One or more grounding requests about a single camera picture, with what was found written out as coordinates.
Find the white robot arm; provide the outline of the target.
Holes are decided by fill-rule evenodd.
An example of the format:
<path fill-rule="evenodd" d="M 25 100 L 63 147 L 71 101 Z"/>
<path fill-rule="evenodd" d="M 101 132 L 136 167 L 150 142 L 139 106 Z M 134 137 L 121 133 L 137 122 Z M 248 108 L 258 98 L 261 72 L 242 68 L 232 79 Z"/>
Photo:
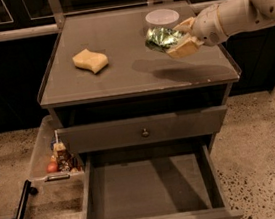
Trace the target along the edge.
<path fill-rule="evenodd" d="M 226 0 L 187 18 L 175 30 L 185 35 L 166 54 L 171 58 L 194 54 L 202 46 L 217 46 L 241 32 L 275 26 L 275 0 Z"/>

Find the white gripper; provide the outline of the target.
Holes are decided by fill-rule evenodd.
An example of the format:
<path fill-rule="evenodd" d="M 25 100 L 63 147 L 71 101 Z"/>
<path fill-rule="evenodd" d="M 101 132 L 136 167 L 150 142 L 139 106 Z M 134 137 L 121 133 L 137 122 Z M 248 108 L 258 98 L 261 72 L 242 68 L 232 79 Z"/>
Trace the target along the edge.
<path fill-rule="evenodd" d="M 225 34 L 219 20 L 219 5 L 215 4 L 202 10 L 198 16 L 190 17 L 174 27 L 174 30 L 183 33 L 192 33 L 179 42 L 166 54 L 171 58 L 180 59 L 195 54 L 204 44 L 208 47 L 216 46 L 226 41 L 228 35 Z"/>

